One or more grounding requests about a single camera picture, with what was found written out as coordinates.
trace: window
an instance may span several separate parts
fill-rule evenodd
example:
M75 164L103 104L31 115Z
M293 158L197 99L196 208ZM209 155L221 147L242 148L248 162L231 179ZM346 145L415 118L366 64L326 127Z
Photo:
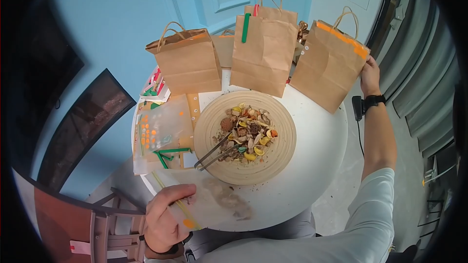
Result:
M38 182L60 191L91 146L136 102L105 69L80 95L56 129Z

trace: black fisheye border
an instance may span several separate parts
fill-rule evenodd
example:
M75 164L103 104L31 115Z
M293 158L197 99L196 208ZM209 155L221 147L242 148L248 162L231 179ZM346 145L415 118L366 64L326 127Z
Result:
M1 96L5 96L6 87L3 85L9 79L6 63L9 60L9 49L13 43L21 19L33 0L1 0L0 1L0 23L1 23L1 54L0 54L0 80ZM467 75L467 38L466 22L464 16L466 0L435 0L441 12L447 19L447 24L452 33L453 41L457 49L457 56L460 69L460 83L457 85L454 106L454 135L456 147L461 155L458 186L454 189L454 197L451 207L445 219L440 223L438 230L434 233L434 240L426 247L424 254L416 262L453 262L464 257L466 236L468 230L468 219L466 219L467 205L467 144L468 136L466 128L468 125L468 75ZM4 102L0 101L0 121L1 121L1 141L5 126L5 116L8 108L4 107ZM5 153L0 152L1 168L1 204L3 210L0 212L0 243L1 259L17 262L38 261L52 262L51 257L42 246L36 231L29 221L24 207L21 203L12 168Z

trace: blue wall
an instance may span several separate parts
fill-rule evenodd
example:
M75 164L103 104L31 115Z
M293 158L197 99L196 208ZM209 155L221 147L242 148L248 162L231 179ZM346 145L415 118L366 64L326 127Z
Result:
M164 0L55 0L69 40L85 67L60 97L44 127L33 164L37 174L50 138L74 101L105 68L137 101L143 81L154 69L145 45L158 39L167 22L176 20ZM68 178L61 193L85 199L132 155L134 108L121 117L90 149Z

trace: white round table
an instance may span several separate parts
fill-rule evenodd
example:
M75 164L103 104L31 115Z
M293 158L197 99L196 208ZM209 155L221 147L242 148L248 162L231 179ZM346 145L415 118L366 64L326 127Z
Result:
M223 70L223 91L200 93L200 110L215 98L232 91L246 90L229 86L230 70ZM335 114L328 113L302 93L286 85L283 98L274 97L289 111L296 125L297 143L294 155L284 170L271 180L257 185L235 186L234 191L250 202L254 217L226 222L211 229L244 232L282 223L310 207L330 185L344 157L348 139L348 121L343 103ZM135 110L132 123L136 120ZM148 189L156 195L148 180Z

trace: metal tongs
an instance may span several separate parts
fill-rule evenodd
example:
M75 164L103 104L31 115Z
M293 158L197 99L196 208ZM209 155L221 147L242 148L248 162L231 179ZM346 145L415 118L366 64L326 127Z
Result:
M204 169L206 169L207 167L209 167L212 163L214 163L215 161L217 161L219 158L227 155L229 152L233 151L234 149L237 149L239 147L239 144L236 144L234 145L233 147L231 147L230 149L226 149L225 152L222 152L220 153L219 155L217 155L216 157L213 158L213 160L209 161L206 165L202 165L202 161L204 161L208 156L210 156L216 149L218 149L226 140L227 138L231 135L231 132L229 132L223 139L221 139L221 141L215 146L213 147L212 150L210 150L206 155L204 155L199 161L197 161L194 165L194 168L200 170L200 171L203 171Z

